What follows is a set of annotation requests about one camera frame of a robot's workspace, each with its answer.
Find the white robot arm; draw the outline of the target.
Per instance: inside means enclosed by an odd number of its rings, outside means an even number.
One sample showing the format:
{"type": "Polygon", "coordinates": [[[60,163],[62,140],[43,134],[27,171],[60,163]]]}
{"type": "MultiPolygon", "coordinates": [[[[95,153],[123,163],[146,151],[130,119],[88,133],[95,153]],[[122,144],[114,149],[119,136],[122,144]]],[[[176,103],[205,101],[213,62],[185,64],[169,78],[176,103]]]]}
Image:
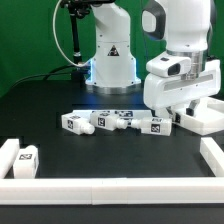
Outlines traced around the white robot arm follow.
{"type": "MultiPolygon", "coordinates": [[[[130,17],[115,0],[87,0],[93,10],[97,50],[86,85],[104,93],[139,85],[130,43],[130,17]]],[[[144,104],[169,112],[182,105],[194,116],[202,99],[218,93],[220,61],[208,59],[208,34],[215,19],[213,0],[149,0],[142,28],[165,51],[146,64],[144,104]]]]}

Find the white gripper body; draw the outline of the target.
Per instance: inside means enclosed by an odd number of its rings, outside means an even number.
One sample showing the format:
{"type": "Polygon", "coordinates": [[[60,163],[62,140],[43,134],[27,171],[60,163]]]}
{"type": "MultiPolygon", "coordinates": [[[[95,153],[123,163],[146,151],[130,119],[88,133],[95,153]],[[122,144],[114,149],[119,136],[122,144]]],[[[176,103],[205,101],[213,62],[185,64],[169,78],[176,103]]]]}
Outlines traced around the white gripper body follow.
{"type": "Polygon", "coordinates": [[[149,74],[144,83],[143,102],[148,108],[157,110],[215,95],[220,88],[220,61],[214,59],[205,64],[205,70],[194,80],[149,74]]]}

